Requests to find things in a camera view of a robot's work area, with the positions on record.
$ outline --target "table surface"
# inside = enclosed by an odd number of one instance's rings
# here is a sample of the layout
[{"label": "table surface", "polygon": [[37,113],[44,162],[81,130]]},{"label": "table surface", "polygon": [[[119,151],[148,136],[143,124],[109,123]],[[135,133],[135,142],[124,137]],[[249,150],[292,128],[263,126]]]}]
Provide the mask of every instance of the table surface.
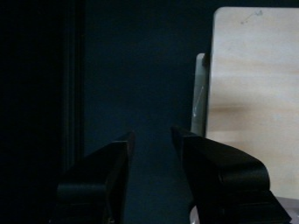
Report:
[{"label": "table surface", "polygon": [[220,8],[213,19],[207,138],[268,169],[299,199],[299,9]]}]

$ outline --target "black plastic part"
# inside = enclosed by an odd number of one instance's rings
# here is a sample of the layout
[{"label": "black plastic part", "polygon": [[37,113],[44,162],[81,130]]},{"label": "black plastic part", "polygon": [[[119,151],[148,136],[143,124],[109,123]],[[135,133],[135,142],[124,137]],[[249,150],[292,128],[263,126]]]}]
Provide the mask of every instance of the black plastic part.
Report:
[{"label": "black plastic part", "polygon": [[267,168],[256,158],[177,127],[172,128],[172,142],[200,224],[289,223],[269,191]]},{"label": "black plastic part", "polygon": [[67,171],[51,223],[121,223],[133,148],[129,132]]}]

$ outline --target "dark background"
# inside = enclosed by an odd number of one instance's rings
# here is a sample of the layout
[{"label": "dark background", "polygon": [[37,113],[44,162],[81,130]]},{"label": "dark background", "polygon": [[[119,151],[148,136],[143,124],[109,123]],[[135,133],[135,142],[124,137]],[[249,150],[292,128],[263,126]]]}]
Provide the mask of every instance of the dark background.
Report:
[{"label": "dark background", "polygon": [[[0,222],[47,223],[61,174],[63,1],[1,2]],[[125,223],[184,223],[169,126],[188,128],[195,57],[220,6],[299,1],[87,1],[84,153],[136,133]]]}]

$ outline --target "black wall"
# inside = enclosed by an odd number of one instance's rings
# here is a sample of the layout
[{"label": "black wall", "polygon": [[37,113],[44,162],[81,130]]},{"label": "black wall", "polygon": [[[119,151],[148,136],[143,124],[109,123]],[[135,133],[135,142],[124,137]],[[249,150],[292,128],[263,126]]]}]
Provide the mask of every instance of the black wall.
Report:
[{"label": "black wall", "polygon": [[47,223],[61,168],[63,1],[0,5],[0,222]]}]

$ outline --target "wooden board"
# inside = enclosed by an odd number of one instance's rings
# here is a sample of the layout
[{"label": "wooden board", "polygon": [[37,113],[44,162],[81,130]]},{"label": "wooden board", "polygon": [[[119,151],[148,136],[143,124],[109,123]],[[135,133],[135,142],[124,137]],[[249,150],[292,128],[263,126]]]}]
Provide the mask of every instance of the wooden board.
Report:
[{"label": "wooden board", "polygon": [[207,138],[256,157],[275,196],[299,199],[299,10],[215,14]]}]

